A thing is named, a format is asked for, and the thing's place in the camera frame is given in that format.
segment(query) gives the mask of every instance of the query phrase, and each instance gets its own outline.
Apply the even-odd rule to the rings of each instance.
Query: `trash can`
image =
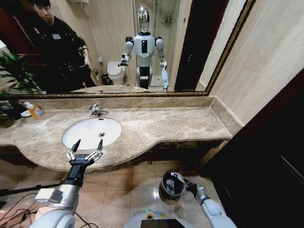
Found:
[[[101,80],[102,80],[103,84],[106,86],[113,85],[113,82],[109,78],[109,75],[101,75]]]
[[[178,198],[185,190],[183,176],[175,170],[168,170],[162,177],[159,192],[167,199]]]

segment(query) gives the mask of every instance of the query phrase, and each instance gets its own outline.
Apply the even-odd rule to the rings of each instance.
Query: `toilet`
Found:
[[[125,76],[125,67],[118,66],[120,62],[108,62],[108,75],[113,81],[113,85],[123,85]]]

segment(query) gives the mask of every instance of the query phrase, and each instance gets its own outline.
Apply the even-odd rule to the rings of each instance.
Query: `name badge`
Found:
[[[58,33],[52,34],[53,39],[61,39],[60,35]]]

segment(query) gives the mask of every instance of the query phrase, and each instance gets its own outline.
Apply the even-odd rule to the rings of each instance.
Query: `soap bottle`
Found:
[[[33,105],[29,101],[24,102],[24,105],[26,106],[26,108],[29,110],[29,112],[32,114],[32,116],[35,119],[39,119],[39,118],[43,117],[44,112],[37,106]]]

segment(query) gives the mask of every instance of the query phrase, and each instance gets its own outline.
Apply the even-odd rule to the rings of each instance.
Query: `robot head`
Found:
[[[141,6],[138,11],[138,21],[141,27],[142,33],[148,32],[150,15],[148,9],[144,6]]]

